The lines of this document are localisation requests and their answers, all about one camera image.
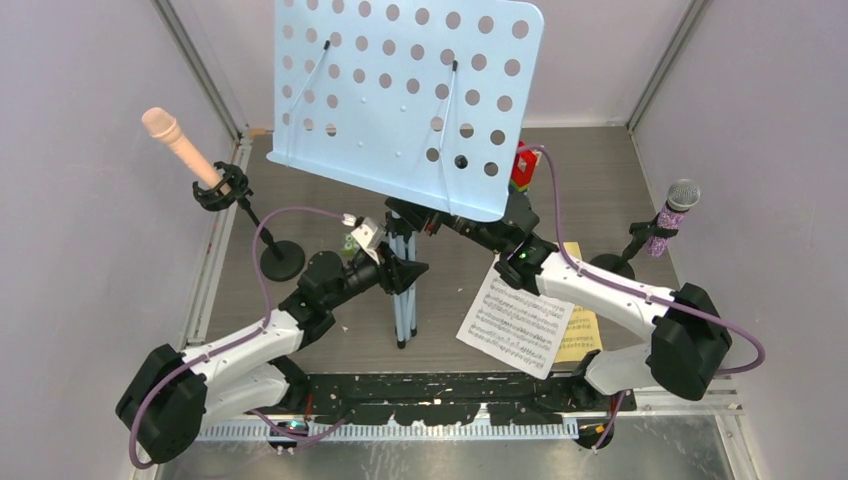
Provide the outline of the light blue music stand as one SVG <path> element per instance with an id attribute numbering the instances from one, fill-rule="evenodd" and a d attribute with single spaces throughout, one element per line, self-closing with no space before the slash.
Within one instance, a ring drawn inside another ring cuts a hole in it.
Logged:
<path id="1" fill-rule="evenodd" d="M 500 219 L 545 30 L 519 1 L 279 1 L 269 160 Z"/>

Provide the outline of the white sheet music page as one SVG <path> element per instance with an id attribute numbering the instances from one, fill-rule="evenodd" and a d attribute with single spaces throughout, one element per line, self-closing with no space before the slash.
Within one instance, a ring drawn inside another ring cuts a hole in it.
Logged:
<path id="1" fill-rule="evenodd" d="M 543 380 L 551 371 L 573 311 L 571 302 L 510 287 L 491 266 L 456 339 Z"/>

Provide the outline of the yellow sheet music page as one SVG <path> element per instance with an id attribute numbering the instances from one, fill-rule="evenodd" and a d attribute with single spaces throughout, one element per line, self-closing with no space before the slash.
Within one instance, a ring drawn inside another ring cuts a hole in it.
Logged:
<path id="1" fill-rule="evenodd" d="M 579 362 L 587 353 L 602 349 L 596 314 L 583 306 L 575 305 L 554 363 Z"/>

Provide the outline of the beige microphone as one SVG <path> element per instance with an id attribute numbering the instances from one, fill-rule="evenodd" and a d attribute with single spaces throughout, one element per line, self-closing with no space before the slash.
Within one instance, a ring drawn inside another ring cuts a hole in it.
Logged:
<path id="1" fill-rule="evenodd" d="M 215 187 L 222 181 L 222 176 L 188 139 L 177 119 L 169 112 L 161 107 L 150 108 L 142 114 L 141 122 L 153 139 L 168 147 L 208 187 Z"/>

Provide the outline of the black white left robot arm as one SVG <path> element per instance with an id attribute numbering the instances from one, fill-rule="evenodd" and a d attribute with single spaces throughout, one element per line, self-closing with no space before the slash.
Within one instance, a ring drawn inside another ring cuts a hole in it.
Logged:
<path id="1" fill-rule="evenodd" d="M 298 412 L 307 389 L 285 357 L 324 336 L 340 305 L 373 287 L 403 293 L 429 269 L 398 257 L 385 242 L 376 253 L 359 252 L 348 262 L 330 251 L 316 253 L 295 290 L 256 323 L 203 346 L 153 349 L 115 407 L 129 431 L 133 465 L 167 463 L 203 429 L 243 412 L 269 406 Z"/>

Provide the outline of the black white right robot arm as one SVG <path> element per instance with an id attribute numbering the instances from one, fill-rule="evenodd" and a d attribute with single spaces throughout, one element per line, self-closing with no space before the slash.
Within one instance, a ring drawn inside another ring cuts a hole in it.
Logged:
<path id="1" fill-rule="evenodd" d="M 625 327 L 642 344 L 585 355 L 572 381 L 571 397 L 596 410 L 610 395 L 660 386 L 679 398 L 702 399 L 732 345 L 718 311 L 701 287 L 678 290 L 635 280 L 578 261 L 534 231 L 539 223 L 530 200 L 509 195 L 501 219 L 482 222 L 390 197 L 386 206 L 413 230 L 433 235 L 447 227 L 497 254 L 495 269 L 515 290 L 564 300 Z"/>

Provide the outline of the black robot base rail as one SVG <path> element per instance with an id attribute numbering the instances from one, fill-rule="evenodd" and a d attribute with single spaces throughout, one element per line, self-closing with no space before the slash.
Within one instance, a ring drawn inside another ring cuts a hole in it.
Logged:
<path id="1" fill-rule="evenodd" d="M 523 373 L 309 374 L 267 416 L 315 422 L 402 426 L 468 425 L 486 412 L 496 426 L 552 425 L 564 414 L 605 419 L 619 402 L 570 375 L 540 380 Z"/>

